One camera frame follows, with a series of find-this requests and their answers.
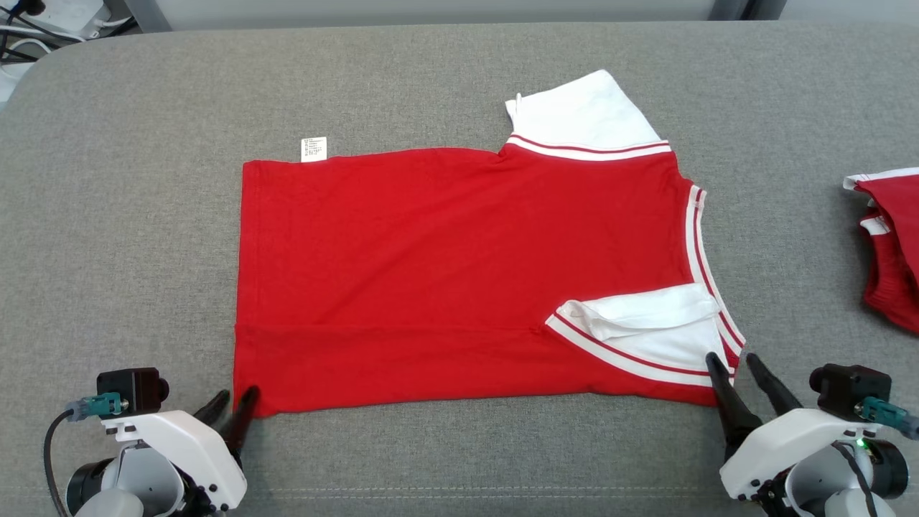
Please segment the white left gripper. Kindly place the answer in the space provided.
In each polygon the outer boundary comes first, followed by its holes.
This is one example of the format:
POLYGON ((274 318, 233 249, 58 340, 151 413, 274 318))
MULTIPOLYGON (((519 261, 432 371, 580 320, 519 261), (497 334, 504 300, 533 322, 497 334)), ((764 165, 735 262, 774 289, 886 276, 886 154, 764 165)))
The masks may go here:
POLYGON ((105 468, 101 495, 135 513, 226 513, 248 484, 242 451, 261 396, 249 386, 219 432, 232 396, 220 390, 193 415, 183 410, 103 422, 122 445, 105 468))

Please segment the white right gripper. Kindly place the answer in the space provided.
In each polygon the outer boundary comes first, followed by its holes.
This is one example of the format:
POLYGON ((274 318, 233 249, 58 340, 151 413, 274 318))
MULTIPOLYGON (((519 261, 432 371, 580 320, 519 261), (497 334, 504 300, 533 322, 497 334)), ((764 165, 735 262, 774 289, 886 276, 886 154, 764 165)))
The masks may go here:
POLYGON ((746 354, 746 365, 778 416, 768 423, 762 424, 742 401, 718 354, 706 354, 725 439, 726 462, 719 474, 729 497, 751 500, 768 481, 781 484, 782 473, 787 475, 783 484, 789 503, 816 503, 855 488, 856 475, 833 444, 846 442, 854 448, 863 437, 863 424, 820 409, 802 409, 798 397, 757 354, 746 354))

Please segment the red Bulls 23 shorts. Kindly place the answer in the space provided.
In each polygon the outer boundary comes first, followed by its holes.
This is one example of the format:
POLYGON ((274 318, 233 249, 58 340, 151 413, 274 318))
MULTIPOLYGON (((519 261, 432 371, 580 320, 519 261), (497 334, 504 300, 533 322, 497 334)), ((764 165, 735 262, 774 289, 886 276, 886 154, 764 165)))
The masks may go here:
POLYGON ((874 252, 864 302, 919 335, 919 167, 851 174, 843 187, 869 197, 859 221, 874 252))

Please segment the red shirt with white sleeves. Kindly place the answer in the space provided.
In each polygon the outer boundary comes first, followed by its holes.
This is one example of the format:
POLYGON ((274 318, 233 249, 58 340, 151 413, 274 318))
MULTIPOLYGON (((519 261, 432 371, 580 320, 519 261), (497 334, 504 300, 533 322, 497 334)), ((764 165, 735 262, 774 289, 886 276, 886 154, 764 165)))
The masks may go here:
POLYGON ((505 103, 496 152, 241 170, 236 399, 255 415, 598 393, 711 406, 745 346, 706 191, 607 70, 505 103))

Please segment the white extension socket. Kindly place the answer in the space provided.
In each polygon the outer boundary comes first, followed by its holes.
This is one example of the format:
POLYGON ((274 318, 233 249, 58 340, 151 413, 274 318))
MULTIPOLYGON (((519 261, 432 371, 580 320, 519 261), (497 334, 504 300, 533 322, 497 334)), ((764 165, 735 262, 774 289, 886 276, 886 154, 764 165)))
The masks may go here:
POLYGON ((34 65, 36 65, 36 62, 4 63, 0 65, 0 111, 3 111, 4 107, 6 107, 21 78, 34 65))

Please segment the narrow white partition panel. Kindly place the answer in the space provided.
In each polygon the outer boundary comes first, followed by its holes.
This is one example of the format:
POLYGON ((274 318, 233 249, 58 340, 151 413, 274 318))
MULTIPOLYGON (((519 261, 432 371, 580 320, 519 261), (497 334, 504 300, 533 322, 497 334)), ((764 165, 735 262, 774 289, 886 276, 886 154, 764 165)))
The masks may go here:
POLYGON ((919 0, 785 0, 779 19, 890 22, 919 27, 919 0))

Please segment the white power strip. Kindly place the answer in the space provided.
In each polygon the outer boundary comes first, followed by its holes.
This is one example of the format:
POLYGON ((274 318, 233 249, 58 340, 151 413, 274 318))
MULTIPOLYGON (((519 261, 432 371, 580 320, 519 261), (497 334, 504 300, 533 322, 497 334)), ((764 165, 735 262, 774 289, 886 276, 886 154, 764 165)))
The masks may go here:
POLYGON ((69 34, 83 40, 101 35, 106 23, 113 21, 104 0, 42 0, 44 10, 39 14, 24 12, 30 23, 49 32, 69 34))

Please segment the wide white partition panel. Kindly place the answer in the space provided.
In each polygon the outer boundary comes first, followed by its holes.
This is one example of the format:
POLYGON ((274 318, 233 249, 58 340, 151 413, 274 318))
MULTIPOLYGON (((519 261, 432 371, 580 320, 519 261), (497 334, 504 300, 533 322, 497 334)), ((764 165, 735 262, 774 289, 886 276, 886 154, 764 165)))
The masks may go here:
POLYGON ((174 32, 566 21, 702 21, 716 0, 155 0, 174 32))

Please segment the grey double partition post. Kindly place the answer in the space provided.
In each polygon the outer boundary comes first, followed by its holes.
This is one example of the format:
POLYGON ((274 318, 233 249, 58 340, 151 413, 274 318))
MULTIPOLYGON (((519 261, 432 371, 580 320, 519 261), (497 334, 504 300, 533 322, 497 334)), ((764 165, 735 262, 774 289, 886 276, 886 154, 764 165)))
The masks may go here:
POLYGON ((783 13, 788 0, 714 0, 709 21, 770 21, 783 13))

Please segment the grey single partition post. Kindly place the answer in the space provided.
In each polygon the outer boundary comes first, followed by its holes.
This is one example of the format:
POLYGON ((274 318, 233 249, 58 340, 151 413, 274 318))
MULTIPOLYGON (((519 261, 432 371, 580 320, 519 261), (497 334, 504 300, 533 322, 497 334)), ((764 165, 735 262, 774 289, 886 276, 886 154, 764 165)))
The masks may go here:
POLYGON ((161 0, 123 0, 123 2, 142 32, 159 33, 173 30, 161 9, 161 0))

